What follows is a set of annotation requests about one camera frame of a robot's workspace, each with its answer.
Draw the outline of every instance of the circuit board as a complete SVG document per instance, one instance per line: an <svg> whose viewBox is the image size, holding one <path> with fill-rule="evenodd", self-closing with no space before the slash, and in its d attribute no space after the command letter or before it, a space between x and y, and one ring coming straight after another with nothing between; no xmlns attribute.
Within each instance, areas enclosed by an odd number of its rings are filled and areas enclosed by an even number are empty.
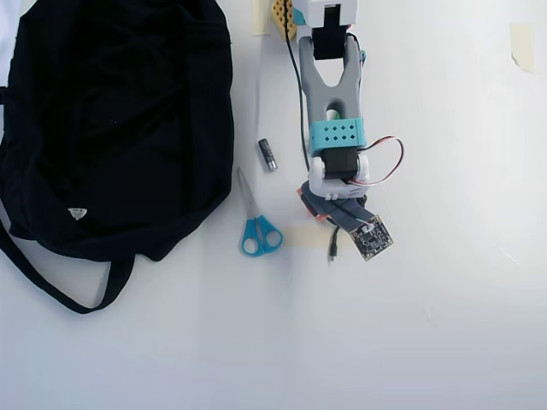
<svg viewBox="0 0 547 410"><path fill-rule="evenodd" d="M363 224L350 233L365 261L370 261L393 245L393 240L378 215L368 220L368 223L373 226Z"/></svg>

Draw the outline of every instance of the battery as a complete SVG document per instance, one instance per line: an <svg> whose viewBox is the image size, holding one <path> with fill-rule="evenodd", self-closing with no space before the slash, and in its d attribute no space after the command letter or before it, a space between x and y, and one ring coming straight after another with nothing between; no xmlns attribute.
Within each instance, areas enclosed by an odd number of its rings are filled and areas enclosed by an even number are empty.
<svg viewBox="0 0 547 410"><path fill-rule="evenodd" d="M261 139L258 142L258 146L260 147L260 151L262 152L264 161L268 164L268 168L270 169L270 171L275 171L277 169L277 162L275 162L274 153L270 148L268 140L266 138Z"/></svg>

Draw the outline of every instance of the teal bracket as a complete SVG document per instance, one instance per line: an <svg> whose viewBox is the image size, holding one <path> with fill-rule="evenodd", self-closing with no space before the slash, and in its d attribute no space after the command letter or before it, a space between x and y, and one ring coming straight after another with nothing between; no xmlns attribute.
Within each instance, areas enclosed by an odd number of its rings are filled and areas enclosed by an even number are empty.
<svg viewBox="0 0 547 410"><path fill-rule="evenodd" d="M309 135L312 156L324 149L366 145L362 118L318 121L309 128Z"/></svg>
<svg viewBox="0 0 547 410"><path fill-rule="evenodd" d="M297 26L305 26L306 20L304 19L304 15L302 14L302 11L299 9L292 8L292 19L294 20L294 24Z"/></svg>

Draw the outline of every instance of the gray gripper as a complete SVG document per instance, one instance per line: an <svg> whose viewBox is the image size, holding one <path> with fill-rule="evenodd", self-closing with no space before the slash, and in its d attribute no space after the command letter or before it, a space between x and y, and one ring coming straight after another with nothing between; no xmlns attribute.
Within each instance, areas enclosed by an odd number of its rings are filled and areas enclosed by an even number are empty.
<svg viewBox="0 0 547 410"><path fill-rule="evenodd" d="M340 114L340 119L361 118L362 55L353 36L346 36L344 72L338 85L326 85L315 66L311 37L302 37L299 43L300 73L308 105L308 123L328 120L330 109Z"/></svg>

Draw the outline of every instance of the scissor blade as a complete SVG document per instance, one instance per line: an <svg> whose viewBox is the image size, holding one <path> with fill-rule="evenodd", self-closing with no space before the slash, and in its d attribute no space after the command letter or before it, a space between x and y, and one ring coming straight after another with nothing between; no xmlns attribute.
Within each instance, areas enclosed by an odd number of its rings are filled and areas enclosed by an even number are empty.
<svg viewBox="0 0 547 410"><path fill-rule="evenodd" d="M247 217L249 219L256 218L258 214L256 210L255 198L253 197L253 192L250 190L249 183L247 182L247 178L245 177L241 167L238 167L238 179L241 192L243 192L245 208L247 209Z"/></svg>

